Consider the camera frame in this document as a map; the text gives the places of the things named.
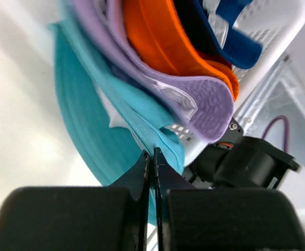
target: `purple cable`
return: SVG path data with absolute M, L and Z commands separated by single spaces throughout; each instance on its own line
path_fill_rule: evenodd
M 266 136 L 268 135 L 271 127 L 278 121 L 278 120 L 282 120 L 284 122 L 284 146 L 283 146 L 283 150 L 285 153 L 288 153 L 288 147 L 289 147 L 289 120 L 285 115 L 279 115 L 277 117 L 275 117 L 273 120 L 271 120 L 271 122 L 266 126 L 263 135 L 262 135 L 262 139 L 265 140 Z

